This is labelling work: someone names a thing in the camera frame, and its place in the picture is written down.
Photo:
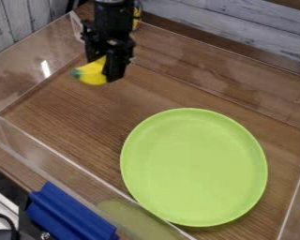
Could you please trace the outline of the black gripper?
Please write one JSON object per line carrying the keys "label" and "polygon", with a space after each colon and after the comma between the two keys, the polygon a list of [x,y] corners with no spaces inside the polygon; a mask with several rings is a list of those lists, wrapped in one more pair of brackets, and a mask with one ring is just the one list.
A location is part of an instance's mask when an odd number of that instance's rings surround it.
{"label": "black gripper", "polygon": [[107,56],[103,74],[110,83],[124,77],[134,57],[132,21],[134,0],[94,0],[94,20],[82,21],[88,62]]}

